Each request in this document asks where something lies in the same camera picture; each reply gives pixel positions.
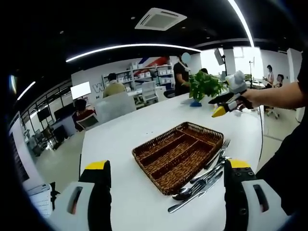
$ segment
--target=black cable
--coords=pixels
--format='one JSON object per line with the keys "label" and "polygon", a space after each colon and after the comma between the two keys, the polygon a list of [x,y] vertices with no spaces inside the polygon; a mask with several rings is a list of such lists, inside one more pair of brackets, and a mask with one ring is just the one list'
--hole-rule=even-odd
{"label": "black cable", "polygon": [[259,161],[261,159],[261,155],[262,155],[262,150],[263,150],[263,123],[262,123],[262,115],[261,115],[261,108],[259,106],[259,112],[260,112],[260,121],[261,121],[261,135],[262,135],[262,145],[261,145],[261,153],[260,153],[260,158]]}

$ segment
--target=man in black shirt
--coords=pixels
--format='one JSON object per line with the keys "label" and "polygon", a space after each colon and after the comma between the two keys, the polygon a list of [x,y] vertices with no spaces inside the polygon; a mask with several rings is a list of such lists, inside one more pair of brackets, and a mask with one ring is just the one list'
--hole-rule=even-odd
{"label": "man in black shirt", "polygon": [[[266,105],[285,109],[308,105],[308,50],[302,53],[302,65],[297,82],[281,88],[248,90],[243,94],[253,106]],[[308,109],[300,125],[287,136],[280,148],[262,169],[258,179],[264,179],[282,199],[282,208],[290,215],[303,208],[306,195],[306,154],[308,154]]]}
{"label": "man in black shirt", "polygon": [[175,95],[182,95],[189,92],[189,71],[190,68],[184,63],[180,56],[179,62],[174,64],[173,72],[175,78]]}

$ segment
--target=black ceiling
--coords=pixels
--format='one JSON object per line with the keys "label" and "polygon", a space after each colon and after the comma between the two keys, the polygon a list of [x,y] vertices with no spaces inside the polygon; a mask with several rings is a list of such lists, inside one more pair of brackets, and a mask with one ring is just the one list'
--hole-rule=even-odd
{"label": "black ceiling", "polygon": [[[236,0],[253,38],[271,50],[303,48],[304,1]],[[224,39],[246,38],[245,31],[227,0],[166,0],[84,2],[82,5],[15,6],[9,28],[9,73],[17,76],[17,95],[37,81],[34,99],[47,88],[70,78],[80,69],[137,57],[164,56],[182,51],[170,48],[125,48],[105,51],[71,63],[65,60],[97,48],[132,43],[164,43],[187,47]],[[188,18],[168,31],[135,30],[134,27],[152,7],[181,13]],[[221,44],[199,47],[205,50]],[[249,45],[229,42],[223,46]]]}

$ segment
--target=woven cutlery tray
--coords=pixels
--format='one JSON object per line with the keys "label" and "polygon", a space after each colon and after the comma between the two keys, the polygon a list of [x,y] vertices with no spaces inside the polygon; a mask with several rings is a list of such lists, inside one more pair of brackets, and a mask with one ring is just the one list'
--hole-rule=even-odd
{"label": "woven cutlery tray", "polygon": [[164,195],[171,195],[203,168],[222,142],[222,133],[184,122],[132,153],[156,187]]}

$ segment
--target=floor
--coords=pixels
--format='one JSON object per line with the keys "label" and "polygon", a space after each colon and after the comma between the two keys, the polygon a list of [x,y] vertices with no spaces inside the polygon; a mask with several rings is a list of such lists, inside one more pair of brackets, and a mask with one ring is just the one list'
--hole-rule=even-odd
{"label": "floor", "polygon": [[[295,111],[277,109],[280,117],[265,116],[264,139],[261,159],[257,171],[275,154],[282,140],[298,126]],[[36,161],[36,166],[46,182],[56,182],[56,190],[62,192],[66,186],[78,180],[79,160],[85,132],[78,132],[67,139],[56,151],[45,150]]]}

